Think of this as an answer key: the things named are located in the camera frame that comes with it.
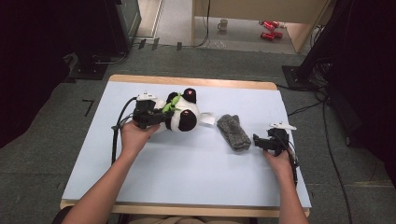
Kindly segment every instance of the folded gray fabric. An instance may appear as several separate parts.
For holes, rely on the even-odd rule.
[[[251,144],[250,139],[239,124],[239,117],[237,115],[223,115],[218,120],[218,127],[234,151],[248,150]]]

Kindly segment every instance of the person's arm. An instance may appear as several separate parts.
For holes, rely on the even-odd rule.
[[[63,223],[106,223],[134,160],[159,127],[156,125],[140,130],[134,122],[125,123],[121,129],[120,156],[73,206]]]
[[[285,150],[277,157],[266,150],[263,153],[274,170],[280,186],[279,223],[308,223],[294,185],[288,152]]]

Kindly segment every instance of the panda plush toy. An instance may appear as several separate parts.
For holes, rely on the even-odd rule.
[[[163,113],[173,111],[174,115],[161,123],[161,128],[156,133],[166,129],[173,132],[189,132],[196,128],[200,122],[200,111],[196,101],[196,91],[192,88],[187,88],[183,93],[170,93],[166,102],[157,99],[155,108],[161,108]]]

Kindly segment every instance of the hand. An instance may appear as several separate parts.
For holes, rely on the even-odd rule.
[[[285,177],[290,180],[293,179],[288,151],[284,150],[277,157],[271,155],[267,150],[263,151],[264,157],[270,163],[278,180]]]
[[[137,127],[137,123],[134,120],[125,123],[121,128],[121,155],[136,157],[149,140],[149,137],[159,128],[160,125],[157,124],[143,130]]]

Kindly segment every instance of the person's left arm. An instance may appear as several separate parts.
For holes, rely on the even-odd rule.
[[[140,130],[126,123],[121,130],[122,152],[108,171],[84,194],[65,217],[63,223],[106,223],[138,153],[159,125]]]

